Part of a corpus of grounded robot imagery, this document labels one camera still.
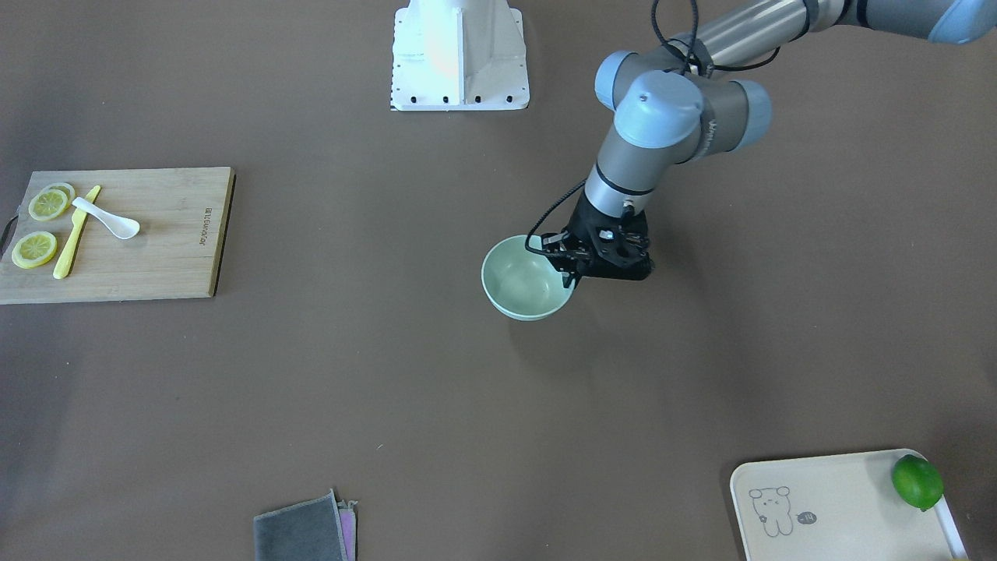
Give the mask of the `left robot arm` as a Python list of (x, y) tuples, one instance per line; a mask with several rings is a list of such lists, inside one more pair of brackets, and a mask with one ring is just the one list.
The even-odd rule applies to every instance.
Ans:
[(745, 148), (770, 127), (761, 85), (713, 74), (762, 66), (784, 44), (836, 25), (966, 44), (994, 27), (995, 12), (993, 1), (752, 1), (646, 54), (609, 55), (594, 91), (613, 122), (580, 199), (559, 233), (524, 248), (564, 290), (584, 277), (644, 280), (653, 270), (645, 209), (666, 170)]

